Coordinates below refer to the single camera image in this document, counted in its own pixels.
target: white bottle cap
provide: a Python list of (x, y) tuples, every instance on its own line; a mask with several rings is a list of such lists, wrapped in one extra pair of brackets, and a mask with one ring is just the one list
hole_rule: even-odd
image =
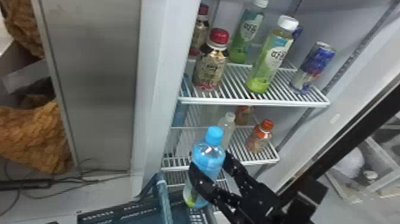
[(225, 119), (229, 123), (234, 122), (235, 121), (235, 117), (236, 117), (236, 115), (234, 113), (232, 113), (232, 112), (228, 112), (228, 113), (225, 114)]
[(253, 4), (260, 8), (265, 8), (268, 5), (268, 0), (254, 0)]
[(278, 26), (288, 31), (294, 31), (299, 26), (299, 21), (290, 16), (281, 15), (278, 19)]

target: red bottle cap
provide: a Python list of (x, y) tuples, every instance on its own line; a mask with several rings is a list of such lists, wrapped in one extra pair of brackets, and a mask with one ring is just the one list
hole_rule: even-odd
[(199, 8), (199, 15), (207, 15), (208, 14), (208, 5), (201, 3)]
[(225, 44), (228, 43), (229, 33), (221, 28), (213, 28), (210, 32), (210, 40), (214, 43)]
[(272, 120), (264, 119), (261, 122), (261, 127), (264, 130), (271, 130), (274, 127), (274, 122), (272, 122)]

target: bottle label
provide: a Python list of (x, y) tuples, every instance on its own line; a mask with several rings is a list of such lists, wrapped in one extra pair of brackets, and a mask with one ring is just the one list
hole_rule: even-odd
[(202, 21), (197, 21), (193, 31), (192, 43), (190, 44), (190, 54), (198, 55), (200, 46), (205, 43), (207, 37), (207, 27)]
[(279, 69), (292, 42), (293, 40), (291, 39), (288, 40), (277, 36), (271, 37), (272, 48), (267, 51), (264, 59), (266, 66), (270, 68), (270, 70)]
[(222, 52), (201, 53), (196, 61), (193, 84), (203, 90), (218, 87), (224, 72), (226, 57)]
[(240, 36), (245, 42), (249, 42), (253, 40), (255, 34), (258, 31), (258, 28), (260, 28), (260, 24), (263, 21), (263, 15), (257, 14), (250, 12), (248, 10), (245, 10), (245, 13), (243, 14), (243, 20), (253, 17), (251, 19), (247, 19), (243, 21), (242, 25), (240, 26)]
[(245, 48), (248, 42), (253, 40), (258, 28), (260, 28), (263, 18), (264, 16), (262, 14), (245, 10), (239, 22), (235, 37), (233, 38), (232, 47)]

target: blue bottle cap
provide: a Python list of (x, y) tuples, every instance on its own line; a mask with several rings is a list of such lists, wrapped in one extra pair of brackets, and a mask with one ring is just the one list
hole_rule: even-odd
[(205, 135), (205, 141), (210, 145), (220, 145), (223, 135), (224, 135), (224, 130), (222, 128), (218, 126), (211, 126), (207, 129), (207, 134)]

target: brown bag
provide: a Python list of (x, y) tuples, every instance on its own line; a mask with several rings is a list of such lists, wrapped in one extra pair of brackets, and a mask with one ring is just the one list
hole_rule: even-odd
[(13, 38), (32, 55), (44, 57), (38, 24), (30, 0), (0, 0), (5, 11), (4, 24)]
[(65, 172), (70, 151), (57, 103), (29, 110), (0, 107), (0, 155), (42, 172)]

